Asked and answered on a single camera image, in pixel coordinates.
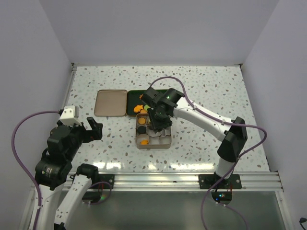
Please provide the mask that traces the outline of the orange round flower cookie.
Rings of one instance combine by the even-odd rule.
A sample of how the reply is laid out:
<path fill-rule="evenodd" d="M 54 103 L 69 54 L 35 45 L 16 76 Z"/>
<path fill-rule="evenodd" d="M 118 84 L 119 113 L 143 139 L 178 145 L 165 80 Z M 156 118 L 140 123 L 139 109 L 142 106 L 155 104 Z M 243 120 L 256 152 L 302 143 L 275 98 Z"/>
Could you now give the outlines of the orange round flower cookie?
<path fill-rule="evenodd" d="M 139 123 L 140 125 L 145 125 L 145 124 L 146 124 L 146 118 L 140 117 L 140 118 L 138 119 L 138 123 Z"/>

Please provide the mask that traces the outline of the black sandwich cookie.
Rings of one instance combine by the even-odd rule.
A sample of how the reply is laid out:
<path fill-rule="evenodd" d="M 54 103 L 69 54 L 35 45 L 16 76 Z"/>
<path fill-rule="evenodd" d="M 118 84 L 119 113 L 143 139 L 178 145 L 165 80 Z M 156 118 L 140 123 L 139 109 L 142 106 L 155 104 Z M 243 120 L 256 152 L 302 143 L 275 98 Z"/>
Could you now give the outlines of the black sandwich cookie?
<path fill-rule="evenodd" d="M 147 130 L 147 128 L 146 128 L 145 126 L 139 126 L 139 127 L 137 128 L 137 132 L 138 132 L 139 134 L 145 134 L 145 133 L 146 133 L 146 130 Z"/>

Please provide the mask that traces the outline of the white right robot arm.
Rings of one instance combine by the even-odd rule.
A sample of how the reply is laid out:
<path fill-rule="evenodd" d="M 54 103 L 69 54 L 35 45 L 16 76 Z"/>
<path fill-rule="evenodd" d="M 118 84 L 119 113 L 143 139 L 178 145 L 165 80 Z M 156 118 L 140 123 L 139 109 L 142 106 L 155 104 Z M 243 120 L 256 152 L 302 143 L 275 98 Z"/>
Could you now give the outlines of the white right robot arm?
<path fill-rule="evenodd" d="M 213 177 L 214 184 L 225 188 L 231 182 L 230 174 L 247 139 L 244 119 L 220 116 L 202 106 L 197 107 L 184 93 L 173 88 L 165 93 L 149 87 L 140 100 L 150 108 L 147 110 L 151 129 L 160 132 L 172 126 L 172 117 L 189 121 L 217 138 L 221 145 L 217 150 L 219 162 Z"/>

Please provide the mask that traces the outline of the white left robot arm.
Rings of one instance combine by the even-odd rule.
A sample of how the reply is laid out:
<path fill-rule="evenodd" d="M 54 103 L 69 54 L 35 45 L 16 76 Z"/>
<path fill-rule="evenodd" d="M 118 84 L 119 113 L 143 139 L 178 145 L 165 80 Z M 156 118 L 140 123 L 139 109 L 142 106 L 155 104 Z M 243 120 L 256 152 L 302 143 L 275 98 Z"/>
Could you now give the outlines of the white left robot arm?
<path fill-rule="evenodd" d="M 88 117 L 87 121 L 90 130 L 83 124 L 69 126 L 63 121 L 58 121 L 58 126 L 51 130 L 47 148 L 35 167 L 37 191 L 29 229 L 67 229 L 68 222 L 86 190 L 98 186 L 98 168 L 83 163 L 77 168 L 67 196 L 61 204 L 59 203 L 61 192 L 72 169 L 71 162 L 80 146 L 102 139 L 103 124 L 96 122 L 93 117 Z"/>

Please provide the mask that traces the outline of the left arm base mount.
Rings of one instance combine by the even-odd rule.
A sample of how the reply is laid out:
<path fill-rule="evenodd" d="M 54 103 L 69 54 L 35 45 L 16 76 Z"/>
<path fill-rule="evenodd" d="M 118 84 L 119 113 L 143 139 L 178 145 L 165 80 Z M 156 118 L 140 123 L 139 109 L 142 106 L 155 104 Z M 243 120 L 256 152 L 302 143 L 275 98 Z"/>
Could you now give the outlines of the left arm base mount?
<path fill-rule="evenodd" d="M 96 185 L 96 189 L 105 190 L 105 189 L 113 189 L 114 182 L 115 182 L 115 175 L 114 174 L 99 174 L 98 182 L 101 182 L 100 184 Z"/>

